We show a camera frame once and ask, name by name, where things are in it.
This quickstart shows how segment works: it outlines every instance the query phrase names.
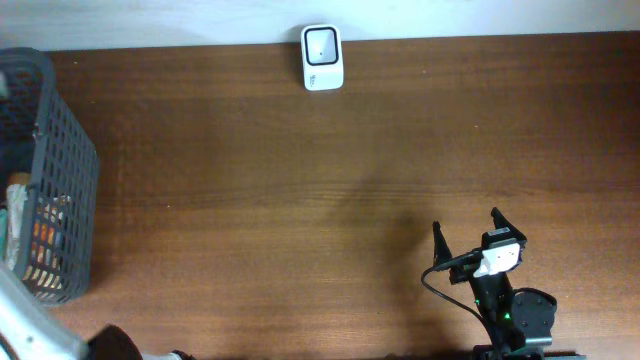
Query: brown object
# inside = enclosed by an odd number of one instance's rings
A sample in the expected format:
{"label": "brown object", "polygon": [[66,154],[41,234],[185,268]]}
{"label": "brown object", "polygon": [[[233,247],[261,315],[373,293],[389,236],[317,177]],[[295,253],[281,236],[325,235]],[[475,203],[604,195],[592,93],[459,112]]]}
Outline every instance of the brown object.
{"label": "brown object", "polygon": [[29,185],[31,182],[31,174],[29,173],[13,173],[9,176],[7,186],[9,185]]}
{"label": "brown object", "polygon": [[552,349],[635,358],[640,35],[343,51],[322,93],[295,44],[51,53],[101,156],[92,287],[53,313],[201,359],[471,349],[482,326],[419,277],[432,221],[457,255],[497,206],[529,238],[512,284],[558,299]]}

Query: wooden table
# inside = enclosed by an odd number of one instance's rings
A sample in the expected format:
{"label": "wooden table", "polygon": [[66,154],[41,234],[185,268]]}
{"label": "wooden table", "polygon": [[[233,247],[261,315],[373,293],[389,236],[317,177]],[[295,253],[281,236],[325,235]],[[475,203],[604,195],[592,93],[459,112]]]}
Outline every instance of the wooden table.
{"label": "wooden table", "polygon": [[[348,42],[310,93],[296,45],[50,54],[101,157],[90,337],[203,358],[375,358],[485,344],[427,292],[497,206],[554,350],[640,352],[640,34]],[[468,285],[435,286],[473,304]]]}

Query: gray basket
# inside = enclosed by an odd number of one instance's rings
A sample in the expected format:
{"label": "gray basket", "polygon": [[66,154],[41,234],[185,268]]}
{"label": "gray basket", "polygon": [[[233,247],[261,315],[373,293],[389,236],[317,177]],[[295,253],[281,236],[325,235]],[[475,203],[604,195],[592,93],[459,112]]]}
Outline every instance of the gray basket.
{"label": "gray basket", "polygon": [[0,72],[9,90],[0,98],[0,198],[10,173],[31,173],[14,273],[42,303],[60,305],[89,284],[98,156],[44,54],[2,50]]}

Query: square opening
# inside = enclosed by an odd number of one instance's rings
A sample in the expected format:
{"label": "square opening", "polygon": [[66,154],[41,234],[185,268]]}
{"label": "square opening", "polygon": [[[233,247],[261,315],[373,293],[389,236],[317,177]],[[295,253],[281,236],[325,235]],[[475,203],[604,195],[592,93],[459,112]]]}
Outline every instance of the square opening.
{"label": "square opening", "polygon": [[331,65],[338,62],[338,40],[333,28],[309,29],[304,33],[307,62]]}

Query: white wall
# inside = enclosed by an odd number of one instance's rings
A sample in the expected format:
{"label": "white wall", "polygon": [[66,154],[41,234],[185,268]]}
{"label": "white wall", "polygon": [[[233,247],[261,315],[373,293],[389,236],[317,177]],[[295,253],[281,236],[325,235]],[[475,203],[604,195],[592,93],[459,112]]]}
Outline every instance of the white wall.
{"label": "white wall", "polygon": [[0,47],[41,50],[640,29],[640,0],[0,0]]}

